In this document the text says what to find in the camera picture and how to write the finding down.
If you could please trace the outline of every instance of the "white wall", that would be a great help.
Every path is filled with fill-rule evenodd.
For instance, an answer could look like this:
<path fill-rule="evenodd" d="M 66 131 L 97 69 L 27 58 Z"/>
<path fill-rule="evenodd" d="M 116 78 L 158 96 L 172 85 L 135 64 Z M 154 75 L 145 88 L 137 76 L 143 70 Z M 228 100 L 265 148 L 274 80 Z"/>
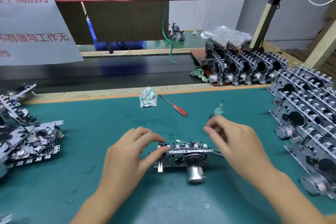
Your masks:
<path fill-rule="evenodd" d="M 329 0 L 313 0 L 317 4 Z M 237 30 L 254 34 L 267 0 L 245 0 Z M 281 0 L 265 40 L 281 49 L 306 49 L 324 27 L 323 15 L 329 5 L 315 6 L 307 0 Z"/>
<path fill-rule="evenodd" d="M 244 0 L 189 0 L 169 2 L 169 23 L 181 30 L 236 28 Z"/>

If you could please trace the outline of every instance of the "hand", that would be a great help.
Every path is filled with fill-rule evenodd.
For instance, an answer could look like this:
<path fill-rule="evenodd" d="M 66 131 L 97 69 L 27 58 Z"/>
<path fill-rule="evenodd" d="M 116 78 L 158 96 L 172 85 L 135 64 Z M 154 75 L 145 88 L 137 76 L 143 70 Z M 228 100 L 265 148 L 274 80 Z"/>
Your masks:
<path fill-rule="evenodd" d="M 234 170 L 251 184 L 256 186 L 267 173 L 277 171 L 249 126 L 217 115 L 207 122 L 204 130 Z"/>
<path fill-rule="evenodd" d="M 96 193 L 106 199 L 111 205 L 111 211 L 119 208 L 139 184 L 147 169 L 169 150 L 168 146 L 163 146 L 140 159 L 142 150 L 151 142 L 164 143 L 165 140 L 148 128 L 132 128 L 107 149 Z"/>

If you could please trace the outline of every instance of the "paper sign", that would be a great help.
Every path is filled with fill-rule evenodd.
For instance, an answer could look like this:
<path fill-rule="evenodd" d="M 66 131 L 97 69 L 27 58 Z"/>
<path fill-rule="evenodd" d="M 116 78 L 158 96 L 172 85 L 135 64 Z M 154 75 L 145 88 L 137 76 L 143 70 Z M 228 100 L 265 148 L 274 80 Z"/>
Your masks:
<path fill-rule="evenodd" d="M 55 0 L 0 0 L 0 66 L 82 60 Z"/>

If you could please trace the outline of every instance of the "blue plastic bin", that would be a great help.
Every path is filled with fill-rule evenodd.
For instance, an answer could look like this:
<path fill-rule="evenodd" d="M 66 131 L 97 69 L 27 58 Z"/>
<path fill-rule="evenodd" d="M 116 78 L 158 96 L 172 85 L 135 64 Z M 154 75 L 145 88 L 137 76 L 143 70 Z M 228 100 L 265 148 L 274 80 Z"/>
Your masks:
<path fill-rule="evenodd" d="M 92 35 L 92 38 L 93 38 L 94 48 L 96 50 L 107 50 L 107 45 L 106 45 L 105 42 L 97 42 L 97 38 L 96 38 L 95 32 L 93 31 L 90 19 L 86 18 L 86 21 L 87 21 L 87 24 L 89 25 L 89 29 L 90 29 L 90 32 L 91 32 L 91 35 Z M 133 49 L 133 50 L 134 49 L 141 49 L 141 48 L 145 47 L 145 41 L 125 41 L 123 43 L 125 43 L 128 48 Z M 121 47 L 124 46 L 121 42 L 118 42 L 118 44 Z M 110 42 L 110 45 L 112 46 L 112 48 L 114 50 L 125 50 L 125 49 L 127 49 L 127 47 L 120 48 L 117 45 L 117 42 Z"/>

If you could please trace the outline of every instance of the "red screwdriver handle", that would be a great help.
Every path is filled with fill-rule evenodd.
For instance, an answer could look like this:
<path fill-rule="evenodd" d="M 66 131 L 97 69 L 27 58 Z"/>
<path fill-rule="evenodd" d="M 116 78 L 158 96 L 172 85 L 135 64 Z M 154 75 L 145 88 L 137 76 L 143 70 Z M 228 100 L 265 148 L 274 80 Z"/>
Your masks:
<path fill-rule="evenodd" d="M 176 105 L 173 105 L 173 108 L 178 111 L 180 114 L 182 114 L 184 117 L 187 117 L 187 113 L 185 111 L 183 111 L 181 108 L 179 108 L 178 106 Z"/>

